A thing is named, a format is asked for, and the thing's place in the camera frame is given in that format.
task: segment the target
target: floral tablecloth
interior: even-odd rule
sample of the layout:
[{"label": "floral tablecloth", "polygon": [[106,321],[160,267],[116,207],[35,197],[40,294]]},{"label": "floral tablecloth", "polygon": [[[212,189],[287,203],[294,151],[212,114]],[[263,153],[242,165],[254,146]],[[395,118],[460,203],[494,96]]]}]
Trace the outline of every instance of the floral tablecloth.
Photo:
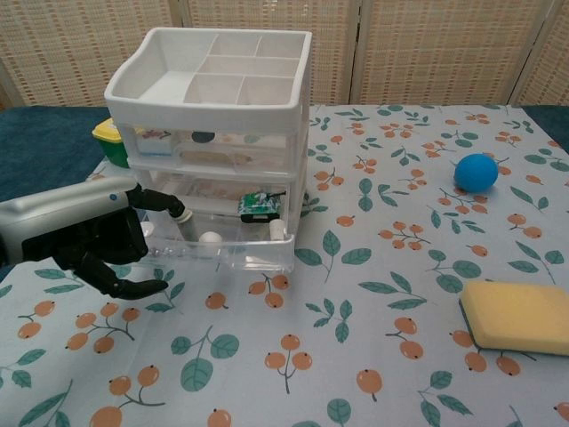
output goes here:
[{"label": "floral tablecloth", "polygon": [[[0,285],[0,425],[562,426],[569,359],[480,350],[471,278],[567,287],[569,157],[522,109],[311,110],[292,274],[116,267],[111,300],[52,261]],[[453,185],[484,152],[485,194]]]}]

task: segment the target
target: robotic hand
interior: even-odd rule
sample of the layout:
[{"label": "robotic hand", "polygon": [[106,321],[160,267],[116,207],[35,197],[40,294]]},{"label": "robotic hand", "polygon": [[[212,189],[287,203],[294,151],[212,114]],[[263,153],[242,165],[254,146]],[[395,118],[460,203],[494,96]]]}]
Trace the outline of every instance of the robotic hand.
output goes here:
[{"label": "robotic hand", "polygon": [[147,254],[136,211],[187,209],[175,196],[142,189],[133,178],[83,182],[0,203],[0,267],[50,256],[64,270],[113,298],[136,300],[168,287],[163,280],[119,279],[105,264],[136,262]]}]

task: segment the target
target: yellow sponge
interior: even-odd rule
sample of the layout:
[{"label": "yellow sponge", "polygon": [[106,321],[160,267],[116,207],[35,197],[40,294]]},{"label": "yellow sponge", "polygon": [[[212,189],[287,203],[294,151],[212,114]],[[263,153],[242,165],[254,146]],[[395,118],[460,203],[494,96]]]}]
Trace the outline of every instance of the yellow sponge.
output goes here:
[{"label": "yellow sponge", "polygon": [[471,281],[461,307],[482,348],[569,356],[569,294],[560,287]]}]

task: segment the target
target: blue ball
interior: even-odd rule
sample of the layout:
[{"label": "blue ball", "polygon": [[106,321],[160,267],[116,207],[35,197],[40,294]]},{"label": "blue ball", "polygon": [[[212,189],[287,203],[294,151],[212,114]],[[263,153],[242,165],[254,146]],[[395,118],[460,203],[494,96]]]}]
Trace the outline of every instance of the blue ball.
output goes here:
[{"label": "blue ball", "polygon": [[498,166],[484,154],[471,154],[463,158],[454,170],[456,186],[468,193],[486,191],[498,178]]}]

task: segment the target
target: yellow container lid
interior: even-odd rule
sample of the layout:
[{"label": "yellow container lid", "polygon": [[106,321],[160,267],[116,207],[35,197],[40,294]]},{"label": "yellow container lid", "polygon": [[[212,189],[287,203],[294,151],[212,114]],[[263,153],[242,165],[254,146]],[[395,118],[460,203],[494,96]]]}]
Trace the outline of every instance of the yellow container lid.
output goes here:
[{"label": "yellow container lid", "polygon": [[113,118],[108,118],[104,122],[96,125],[92,130],[92,136],[98,140],[112,142],[114,144],[118,144],[123,141],[121,134],[118,132],[118,129],[116,129]]}]

